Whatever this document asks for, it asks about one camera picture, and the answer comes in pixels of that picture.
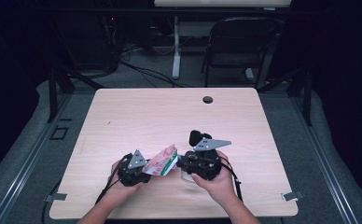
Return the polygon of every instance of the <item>small object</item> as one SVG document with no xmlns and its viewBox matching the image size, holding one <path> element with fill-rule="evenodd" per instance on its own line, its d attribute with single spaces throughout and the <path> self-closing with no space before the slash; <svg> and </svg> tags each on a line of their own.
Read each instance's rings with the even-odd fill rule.
<svg viewBox="0 0 362 224">
<path fill-rule="evenodd" d="M 290 193 L 287 193 L 287 194 L 282 193 L 281 197 L 283 198 L 283 200 L 286 200 L 287 202 L 291 201 L 291 200 L 297 201 L 297 200 L 303 198 L 304 194 L 300 190 L 300 191 L 297 191 L 297 192 L 290 192 Z"/>
</svg>

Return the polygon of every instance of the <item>hand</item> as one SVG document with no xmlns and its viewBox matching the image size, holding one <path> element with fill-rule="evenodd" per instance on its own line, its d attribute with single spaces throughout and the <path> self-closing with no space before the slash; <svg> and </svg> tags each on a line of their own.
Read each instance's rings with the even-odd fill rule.
<svg viewBox="0 0 362 224">
<path fill-rule="evenodd" d="M 110 176 L 114 172 L 119 162 L 120 161 L 117 161 L 112 165 Z M 116 172 L 111 179 L 111 184 L 115 182 L 117 183 L 107 190 L 103 198 L 97 204 L 95 204 L 82 219 L 78 221 L 78 224 L 104 223 L 112 210 L 124 203 L 129 196 L 134 194 L 144 185 L 143 183 L 139 183 L 132 187 L 125 187 L 120 181 L 118 181 L 118 179 L 118 172 Z"/>
<path fill-rule="evenodd" d="M 115 162 L 111 167 L 112 174 L 120 161 Z M 116 172 L 111 180 L 111 185 L 119 180 L 118 172 Z M 115 208 L 116 206 L 124 203 L 129 196 L 137 192 L 144 183 L 138 183 L 131 187 L 125 187 L 120 181 L 114 184 L 110 189 L 107 190 L 103 199 L 112 202 L 111 205 Z"/>
<path fill-rule="evenodd" d="M 226 160 L 228 159 L 228 157 L 221 151 L 218 151 L 217 154 L 219 157 Z M 222 158 L 221 162 L 227 164 L 227 162 Z M 230 199 L 237 197 L 233 188 L 232 175 L 229 170 L 223 167 L 221 168 L 219 175 L 212 180 L 205 180 L 196 174 L 192 174 L 191 176 L 196 184 L 201 188 L 206 189 L 210 196 L 221 206 Z"/>
</svg>

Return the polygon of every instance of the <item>table leg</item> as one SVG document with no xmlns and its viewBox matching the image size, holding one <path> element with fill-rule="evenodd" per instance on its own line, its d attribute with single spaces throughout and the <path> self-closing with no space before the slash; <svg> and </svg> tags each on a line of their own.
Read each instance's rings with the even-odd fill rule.
<svg viewBox="0 0 362 224">
<path fill-rule="evenodd" d="M 180 41 L 178 32 L 178 17 L 174 17 L 174 62 L 173 62 L 173 79 L 180 78 Z"/>
</svg>

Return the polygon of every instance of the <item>gray carpet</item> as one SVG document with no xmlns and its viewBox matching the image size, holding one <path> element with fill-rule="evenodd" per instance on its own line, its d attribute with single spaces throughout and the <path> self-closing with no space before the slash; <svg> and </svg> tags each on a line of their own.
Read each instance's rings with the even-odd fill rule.
<svg viewBox="0 0 362 224">
<path fill-rule="evenodd" d="M 176 82 L 192 87 L 202 87 L 203 75 L 200 73 L 202 55 L 186 50 L 186 54 L 188 53 L 190 55 L 182 58 L 181 78 Z M 133 65 L 159 71 L 166 74 L 167 77 L 171 76 L 172 54 L 158 55 L 136 51 L 129 56 L 129 63 Z M 213 76 L 213 87 L 246 86 L 236 83 L 241 80 L 244 81 L 244 75 L 240 71 L 234 71 L 230 77 L 228 76 L 226 85 L 222 84 L 224 80 L 220 74 L 218 72 L 217 75 Z M 92 72 L 85 73 L 85 75 L 94 77 L 96 82 L 108 88 L 172 87 L 171 84 L 147 77 L 152 83 L 150 84 L 142 75 L 124 65 L 120 65 L 118 70 L 110 76 L 95 76 L 95 73 Z M 59 101 L 64 105 L 64 110 L 52 124 L 46 123 L 49 117 L 48 83 L 43 83 L 38 87 L 41 95 L 39 106 L 20 138 L 0 165 L 0 205 L 3 204 L 1 203 L 2 200 L 20 173 L 24 162 L 29 158 L 29 153 L 37 147 L 36 142 L 41 133 L 49 129 L 49 134 L 44 136 L 45 141 L 39 145 L 42 147 L 42 152 L 36 155 L 36 161 L 32 167 L 34 169 L 30 174 L 27 174 L 28 179 L 19 188 L 21 191 L 17 192 L 16 197 L 14 197 L 15 201 L 5 206 L 8 210 L 2 211 L 4 214 L 0 222 L 41 222 L 43 200 L 63 176 L 94 94 L 93 89 L 85 83 L 75 79 L 73 82 L 77 87 L 74 94 L 65 95 L 59 92 Z M 298 99 L 288 98 L 284 91 L 285 87 L 281 85 L 274 91 L 260 94 L 291 188 L 294 191 L 302 190 L 305 194 L 305 198 L 298 202 L 299 213 L 294 217 L 285 217 L 284 223 L 344 223 L 340 210 L 317 163 L 313 143 L 306 132 L 304 121 L 300 118 L 300 111 L 293 104 Z M 331 167 L 349 199 L 358 222 L 362 223 L 362 190 L 355 183 L 331 144 L 330 132 L 321 110 L 321 102 L 315 94 L 312 104 L 312 122 L 313 127 L 311 129 L 327 154 Z M 56 128 L 67 129 L 63 140 L 50 140 L 51 134 Z M 50 203 L 44 213 L 46 223 L 76 222 L 75 220 L 52 220 L 48 216 L 49 209 Z M 259 219 L 262 223 L 281 223 L 279 217 L 260 217 Z M 159 221 L 151 220 L 146 223 L 159 223 Z M 182 221 L 164 220 L 162 223 L 182 223 Z M 229 222 L 221 219 L 199 220 L 199 223 Z"/>
</svg>

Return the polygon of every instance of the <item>person's right hand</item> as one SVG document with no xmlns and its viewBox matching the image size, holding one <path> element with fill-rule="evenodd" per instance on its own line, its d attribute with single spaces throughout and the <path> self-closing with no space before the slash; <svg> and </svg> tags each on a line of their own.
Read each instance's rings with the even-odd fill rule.
<svg viewBox="0 0 362 224">
<path fill-rule="evenodd" d="M 228 157 L 218 151 L 218 156 L 224 159 L 228 159 Z M 221 162 L 224 164 L 228 164 L 225 160 L 221 159 Z M 233 179 L 229 170 L 222 167 L 219 175 L 216 176 L 212 180 L 205 180 L 196 174 L 191 175 L 196 184 L 203 189 L 206 189 L 210 196 L 219 203 L 219 205 L 223 206 L 226 202 L 234 200 L 237 198 L 237 195 L 234 192 L 233 187 Z"/>
</svg>

